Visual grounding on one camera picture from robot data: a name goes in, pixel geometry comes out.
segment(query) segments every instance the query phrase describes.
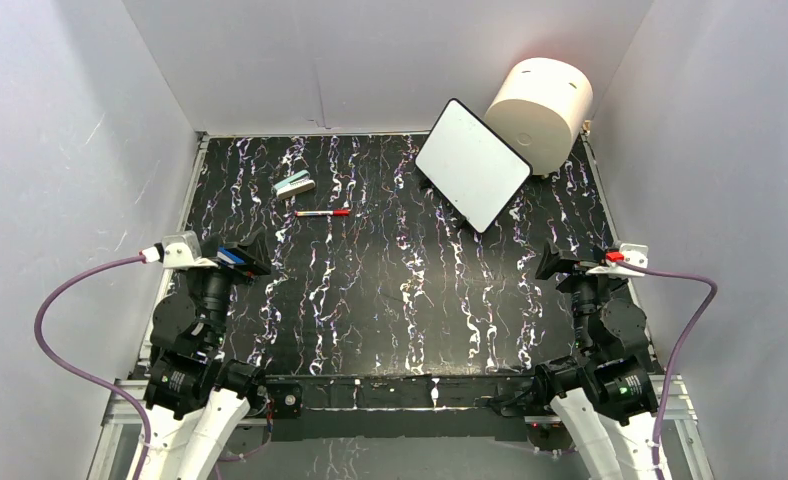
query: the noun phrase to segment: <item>metal frame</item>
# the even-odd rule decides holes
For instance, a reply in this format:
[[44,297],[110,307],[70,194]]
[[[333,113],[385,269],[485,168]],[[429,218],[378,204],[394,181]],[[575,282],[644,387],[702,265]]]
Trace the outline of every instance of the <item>metal frame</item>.
[[[360,135],[372,135],[370,133],[364,133]],[[594,182],[600,195],[601,205],[603,205],[603,210],[606,215],[606,221],[609,225],[609,229],[612,231],[613,234],[616,233],[615,223],[612,219],[611,212],[609,211],[609,207],[606,202],[606,198],[603,196],[603,187],[602,182],[600,179],[599,171],[597,170],[597,162],[594,158],[594,153],[591,150],[591,145],[588,142],[588,135],[583,133],[583,143],[585,145],[586,151],[586,160],[592,170],[594,175]],[[194,192],[196,190],[197,182],[199,180],[200,172],[202,171],[203,162],[205,161],[206,151],[208,149],[208,143],[211,138],[221,138],[225,136],[209,136],[204,135],[199,143],[197,149],[197,155],[194,161],[193,172],[191,174],[191,181],[188,184],[188,191],[185,195],[185,200],[182,208],[182,215],[179,219],[178,229],[182,230],[185,228],[185,223],[188,217],[188,211],[191,208],[191,203],[194,199]],[[159,283],[158,291],[156,292],[156,303],[158,303],[167,292],[168,286],[170,284],[170,276],[171,272],[166,270],[162,275],[161,282]],[[629,285],[630,294],[632,296],[633,302],[640,306],[640,302],[638,299],[638,295],[636,294],[635,288],[633,287],[632,282]],[[140,351],[140,359],[138,361],[139,364],[143,364],[146,359],[149,358],[151,344],[149,342],[149,336],[152,332],[152,322],[149,323],[146,333],[144,335],[144,339],[141,345]],[[662,395],[662,382],[664,380],[664,376],[662,375],[653,375],[651,379],[654,383],[654,388],[656,390],[656,397],[657,399],[661,400]],[[143,398],[144,391],[146,389],[147,382],[145,380],[123,380],[118,381],[117,385],[122,387],[128,393],[132,394],[135,398]],[[674,421],[677,433],[679,434],[680,443],[683,447],[683,452],[685,454],[686,460],[688,462],[689,470],[691,472],[692,480],[712,480],[712,469],[709,465],[709,461],[706,457],[706,452],[703,448],[703,443],[700,439],[700,434],[697,429],[697,414],[694,410],[694,405],[691,402],[691,398],[688,395],[688,390],[686,389],[686,385],[683,382],[681,375],[675,375],[671,379],[671,389],[668,396],[668,402],[666,405],[665,411],[665,419]],[[140,417],[138,417],[135,409],[129,405],[128,402],[123,400],[117,395],[112,395],[111,400],[109,401],[108,408],[106,409],[105,416],[103,418],[103,428],[100,433],[100,438],[97,443],[97,448],[94,453],[93,462],[91,463],[91,469],[88,473],[88,480],[107,480],[110,473],[112,465],[114,465],[115,455],[117,453],[117,447],[120,443],[120,438],[123,433],[123,427],[126,425],[132,424],[140,424]],[[524,422],[528,423],[560,423],[559,417],[556,416],[528,416],[524,417]],[[245,418],[239,423],[239,427],[251,427],[251,426],[264,426],[266,425],[265,420],[258,419],[258,418]]]

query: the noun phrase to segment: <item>white wall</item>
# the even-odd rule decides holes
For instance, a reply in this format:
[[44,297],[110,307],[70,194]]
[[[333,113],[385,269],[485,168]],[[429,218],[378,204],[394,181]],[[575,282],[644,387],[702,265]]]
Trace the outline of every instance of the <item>white wall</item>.
[[[788,2],[655,2],[592,142],[620,236],[719,280],[680,362],[716,478],[788,479]],[[667,352],[706,288],[636,285]]]
[[[0,479],[87,474],[108,392],[41,353],[35,311],[72,275],[175,228],[194,146],[121,2],[0,0]],[[151,267],[67,292],[45,329],[52,347],[126,375]]]
[[230,134],[428,129],[532,56],[580,68],[596,107],[651,1],[124,3],[194,128]]

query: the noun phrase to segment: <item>white cylinder container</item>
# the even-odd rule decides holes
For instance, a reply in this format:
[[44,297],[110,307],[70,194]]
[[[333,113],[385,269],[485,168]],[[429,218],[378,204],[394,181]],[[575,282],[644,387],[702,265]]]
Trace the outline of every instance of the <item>white cylinder container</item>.
[[593,98],[577,68],[530,58],[509,72],[485,123],[532,165],[533,175],[546,175],[568,158]]

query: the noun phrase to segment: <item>purple cable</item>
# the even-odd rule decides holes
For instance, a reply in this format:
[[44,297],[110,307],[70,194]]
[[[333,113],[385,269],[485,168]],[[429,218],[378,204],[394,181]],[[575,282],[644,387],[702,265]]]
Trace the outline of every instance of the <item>purple cable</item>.
[[[56,288],[55,290],[53,290],[52,293],[49,294],[49,296],[46,298],[46,300],[44,300],[44,303],[41,304],[41,308],[38,309],[37,315],[35,315],[35,340],[38,342],[38,346],[41,347],[41,350],[43,350],[43,352],[46,354],[46,356],[48,356],[50,358],[50,360],[55,362],[59,367],[67,370],[68,372],[72,373],[73,375],[76,375],[77,377],[84,378],[85,380],[87,380],[87,381],[89,381],[91,383],[95,383],[95,384],[97,384],[97,385],[99,385],[99,386],[101,386],[103,388],[111,390],[112,392],[114,392],[114,393],[120,395],[121,397],[125,398],[127,402],[131,403],[132,406],[135,407],[135,411],[138,412],[138,416],[141,417],[141,421],[144,422],[144,440],[146,442],[146,441],[149,440],[149,438],[152,435],[152,433],[151,433],[151,430],[150,430],[150,420],[149,420],[149,418],[147,418],[147,412],[146,412],[146,410],[144,410],[144,407],[141,406],[141,403],[138,402],[138,400],[136,400],[135,397],[133,397],[132,395],[129,395],[128,393],[126,393],[125,390],[119,388],[117,385],[109,383],[109,382],[103,380],[102,378],[99,378],[99,377],[96,377],[94,375],[91,375],[90,373],[88,373],[88,372],[86,372],[84,370],[80,370],[79,368],[76,368],[73,365],[67,363],[66,360],[64,360],[63,358],[59,357],[52,350],[52,348],[50,348],[50,346],[47,343],[47,341],[44,340],[44,333],[41,330],[41,325],[44,322],[44,315],[47,313],[47,310],[49,309],[49,306],[52,304],[52,302],[56,298],[58,298],[59,295],[64,293],[65,290],[67,290],[68,288],[72,287],[73,285],[81,282],[82,280],[84,280],[84,279],[86,279],[86,278],[88,278],[88,277],[90,277],[92,275],[95,275],[97,273],[100,273],[102,271],[109,270],[109,269],[114,268],[114,267],[120,267],[120,266],[123,266],[123,265],[128,265],[130,263],[144,262],[145,260],[146,260],[146,258],[144,258],[143,255],[138,255],[137,257],[124,258],[124,259],[121,259],[121,260],[115,260],[113,262],[109,262],[109,263],[100,265],[98,267],[94,267],[94,268],[92,268],[92,269],[90,269],[90,270],[88,270],[86,272],[82,272],[79,275],[76,275],[75,277],[73,277],[70,280],[68,280],[68,281],[64,282],[63,284],[61,284],[60,287]],[[149,452],[149,448],[147,448],[146,446],[144,446],[144,448],[141,449],[141,457],[138,459],[138,465],[135,467],[135,475],[133,477],[134,480],[137,480],[138,477],[141,475],[141,469],[144,468],[144,462],[147,460],[147,453],[148,452]]]
[[[694,328],[694,324],[697,323],[697,321],[700,319],[700,316],[703,315],[703,312],[706,310],[706,307],[712,303],[712,299],[715,298],[715,295],[718,293],[718,284],[715,283],[715,281],[711,278],[704,277],[702,275],[662,272],[659,270],[651,270],[649,268],[636,267],[635,265],[630,265],[629,263],[623,261],[617,261],[615,263],[634,272],[645,273],[647,275],[653,275],[654,277],[682,278],[684,280],[694,280],[696,282],[703,282],[709,285],[709,293],[706,295],[706,298],[703,299],[703,302],[700,304],[700,306],[697,307],[697,310],[694,312],[694,315],[691,316],[691,319],[689,319],[688,324],[686,324],[685,329],[683,329],[683,333],[680,334],[680,338],[678,338],[677,343],[674,344],[674,350],[671,352],[671,358],[668,359],[668,364],[665,366],[665,383],[662,384],[662,401],[659,402],[659,411],[656,412],[656,421],[653,422],[652,438],[654,443],[652,449],[653,465],[659,465],[659,441],[661,440],[662,436],[662,422],[665,420],[665,403],[668,401],[668,393],[671,391],[671,375],[674,372],[674,366],[677,363],[677,357],[680,355],[680,349],[683,348],[683,343],[685,343],[686,338],[688,338],[688,334],[691,333],[691,329]],[[656,469],[656,477],[659,480],[665,480],[665,474],[662,473],[662,469]]]
[[534,453],[535,455],[543,455],[543,456],[554,457],[554,458],[558,458],[562,455],[570,455],[572,453],[577,453],[576,447],[569,447],[569,448],[555,449],[555,450],[541,450],[541,449],[535,450],[534,448],[526,448],[520,445],[513,445],[505,442],[497,442],[494,440],[492,440],[491,443],[504,448],[511,448],[513,450],[520,450],[522,452]]
[[267,440],[265,440],[265,442],[264,442],[264,443],[262,443],[261,445],[259,445],[259,446],[258,446],[258,447],[256,447],[256,448],[254,448],[254,449],[250,450],[250,451],[249,451],[249,452],[247,452],[247,453],[242,453],[242,454],[240,454],[240,455],[230,455],[230,456],[228,456],[228,457],[220,457],[220,458],[218,458],[217,460],[218,460],[218,461],[220,461],[220,462],[240,462],[241,460],[244,460],[244,459],[245,459],[245,458],[247,458],[247,457],[250,457],[250,456],[253,456],[253,455],[255,455],[255,454],[256,454],[256,453],[258,453],[258,452],[259,452],[259,451],[260,451],[262,448],[264,448],[264,447],[266,447],[266,446],[270,445],[270,438],[271,438],[271,436],[272,436],[272,435],[273,435],[272,433],[268,433],[268,434],[267,434]]

